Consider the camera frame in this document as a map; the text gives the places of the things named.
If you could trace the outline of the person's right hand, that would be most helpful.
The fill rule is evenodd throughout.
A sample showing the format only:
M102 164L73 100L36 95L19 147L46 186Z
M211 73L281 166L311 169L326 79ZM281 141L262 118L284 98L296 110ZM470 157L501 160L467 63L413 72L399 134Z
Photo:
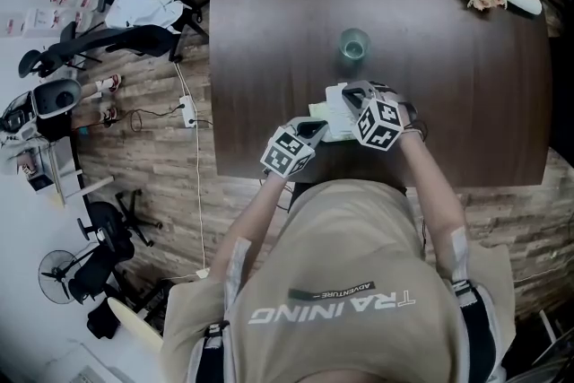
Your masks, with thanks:
M419 119L418 110L415 106L410 102L400 102L399 108L404 132L417 133L420 138L425 141L428 134L428 128L425 122Z

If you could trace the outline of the light green cloth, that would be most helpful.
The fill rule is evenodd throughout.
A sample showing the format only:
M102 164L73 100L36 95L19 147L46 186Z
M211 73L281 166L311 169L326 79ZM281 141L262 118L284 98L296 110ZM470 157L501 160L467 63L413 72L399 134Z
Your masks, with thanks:
M367 102L368 102L367 98L368 98L368 94L363 94L363 103L362 103L363 109L367 105ZM319 103L309 104L309 114L313 118L318 118L320 120L325 120L327 122L327 120L326 120L326 117L327 117L326 100L323 102L319 102ZM344 138L344 139L333 138L331 135L331 131L329 129L329 125L328 125L328 131L325 133L324 137L322 138L322 141L325 143L338 143L338 142L350 142L350 141L355 141L355 142L359 143L356 139L356 124L352 128L352 136L349 136L349 137Z

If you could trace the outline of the black pedestal fan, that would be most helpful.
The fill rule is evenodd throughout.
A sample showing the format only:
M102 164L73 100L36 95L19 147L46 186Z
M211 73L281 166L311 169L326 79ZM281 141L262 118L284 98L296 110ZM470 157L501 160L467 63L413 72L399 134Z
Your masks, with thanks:
M79 257L65 250L53 250L39 264L39 287L45 297L58 305L71 303L74 298L68 284L81 268Z

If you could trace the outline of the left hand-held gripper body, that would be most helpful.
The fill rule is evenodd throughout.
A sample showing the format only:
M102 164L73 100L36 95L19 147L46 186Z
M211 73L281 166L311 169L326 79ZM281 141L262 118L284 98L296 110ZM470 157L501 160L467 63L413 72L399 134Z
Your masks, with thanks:
M291 128L278 127L269 139L260 162L264 172L273 172L281 178L288 178L302 171L315 151L303 143Z

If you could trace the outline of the green glass cup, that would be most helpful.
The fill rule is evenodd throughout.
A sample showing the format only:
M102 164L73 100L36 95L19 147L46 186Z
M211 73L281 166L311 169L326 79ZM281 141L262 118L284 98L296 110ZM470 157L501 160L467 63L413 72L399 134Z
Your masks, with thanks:
M370 36L363 30L350 28L341 33L339 50L352 61L361 61L370 48Z

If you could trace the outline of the black bag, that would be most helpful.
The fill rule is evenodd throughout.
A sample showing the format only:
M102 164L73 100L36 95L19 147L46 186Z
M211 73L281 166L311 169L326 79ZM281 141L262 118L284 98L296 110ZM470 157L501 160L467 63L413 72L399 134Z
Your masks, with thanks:
M86 326L97 339L111 340L119 327L119 321L106 301L91 311L87 318Z

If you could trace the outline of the person's left forearm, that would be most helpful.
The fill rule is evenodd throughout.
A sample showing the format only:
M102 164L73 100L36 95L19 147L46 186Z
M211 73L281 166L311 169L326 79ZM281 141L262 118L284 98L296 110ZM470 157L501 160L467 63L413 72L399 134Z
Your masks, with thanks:
M250 246L244 259L241 281L248 279L286 184L286 178L273 172L267 176L265 183L225 234L211 263L210 278L219 282L226 279L235 245L240 239L245 239Z

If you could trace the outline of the person's right forearm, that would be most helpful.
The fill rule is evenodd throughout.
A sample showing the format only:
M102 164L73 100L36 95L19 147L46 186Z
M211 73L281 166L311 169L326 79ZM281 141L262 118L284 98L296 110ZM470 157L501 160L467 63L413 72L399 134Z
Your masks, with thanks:
M468 247L462 205L419 134L402 134L399 145L411 171L438 269L452 281L467 277Z

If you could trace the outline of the person's beige t-shirt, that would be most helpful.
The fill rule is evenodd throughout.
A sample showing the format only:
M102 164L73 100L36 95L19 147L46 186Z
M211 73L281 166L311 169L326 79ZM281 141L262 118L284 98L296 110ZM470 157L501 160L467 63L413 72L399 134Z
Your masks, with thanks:
M408 200L362 180L326 182L294 203L267 260L237 294L204 279L170 291L161 366L191 383L207 327L226 322L236 383L298 383L353 370L395 383L466 383L462 309L479 293L480 331L501 361L516 333L507 248L464 229L436 265L422 256Z

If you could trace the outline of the pile of white red-label boxes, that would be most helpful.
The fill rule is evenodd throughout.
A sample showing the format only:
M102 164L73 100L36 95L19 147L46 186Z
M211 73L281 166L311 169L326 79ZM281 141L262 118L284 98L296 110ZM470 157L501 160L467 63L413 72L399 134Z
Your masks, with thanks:
M26 12L0 12L0 38L57 38L74 22L86 32L92 24L98 0L39 0Z

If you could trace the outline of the grey-backed office chair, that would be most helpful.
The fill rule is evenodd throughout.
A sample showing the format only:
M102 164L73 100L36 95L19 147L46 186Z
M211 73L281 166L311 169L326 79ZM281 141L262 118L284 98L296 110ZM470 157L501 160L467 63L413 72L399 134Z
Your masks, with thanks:
M48 119L73 109L82 99L82 86L74 79L43 83L32 91L32 102L39 118Z

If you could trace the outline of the black swivel office chair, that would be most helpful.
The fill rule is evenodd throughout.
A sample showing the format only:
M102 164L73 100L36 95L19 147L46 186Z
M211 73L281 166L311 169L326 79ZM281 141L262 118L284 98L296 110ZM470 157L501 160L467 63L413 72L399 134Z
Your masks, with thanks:
M136 198L142 193L140 189L132 191L128 205L123 201L122 192L115 194L115 205L104 201L89 204L91 226L81 226L80 230L85 237L94 234L98 243L65 268L65 272L71 275L66 291L78 303L82 304L87 298L93 299L103 293L116 266L134 257L133 236L137 236L148 248L154 245L152 240L144 236L141 228L147 226L160 230L163 225L136 216Z

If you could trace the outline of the black folding chair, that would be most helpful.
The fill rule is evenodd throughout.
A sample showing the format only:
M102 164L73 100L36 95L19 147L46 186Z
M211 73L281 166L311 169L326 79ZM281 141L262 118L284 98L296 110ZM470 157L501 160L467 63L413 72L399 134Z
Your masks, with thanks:
M79 33L77 22L70 22L62 29L57 45L64 45L70 40L83 37L102 25L103 22L99 22L86 32ZM71 52L50 51L49 48L40 52L33 49L22 57L18 65L18 73L21 78L25 78L28 74L37 74L39 78L47 78L62 66L82 71L87 60L100 63L99 59L89 57L84 53L72 54Z

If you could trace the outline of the cream round table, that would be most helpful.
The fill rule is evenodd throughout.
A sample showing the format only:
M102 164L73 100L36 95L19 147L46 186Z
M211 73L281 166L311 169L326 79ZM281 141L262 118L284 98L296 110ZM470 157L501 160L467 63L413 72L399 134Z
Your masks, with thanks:
M155 354L160 353L163 339L158 331L121 301L108 297L107 303L123 328L137 338L151 352Z

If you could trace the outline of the black mesh office chair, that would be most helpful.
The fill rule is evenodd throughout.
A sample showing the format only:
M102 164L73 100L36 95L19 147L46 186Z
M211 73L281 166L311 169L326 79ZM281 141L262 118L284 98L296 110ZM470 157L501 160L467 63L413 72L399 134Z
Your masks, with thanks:
M192 8L193 13L202 13L203 8L209 4L209 0L180 0L185 5ZM96 12L107 14L114 0L98 0ZM177 54L178 43L186 27L190 28L198 35L204 44L209 42L208 33L201 27L202 21L194 21L187 18L181 23L183 28L170 32L160 26L145 25L129 29L110 29L105 22L98 29L87 35L70 40L64 45L52 45L50 51L61 51L74 53L87 53L97 48L104 48L106 52L112 53L119 50L128 50L139 57L161 57L165 54L169 56L169 61L178 63L181 56Z

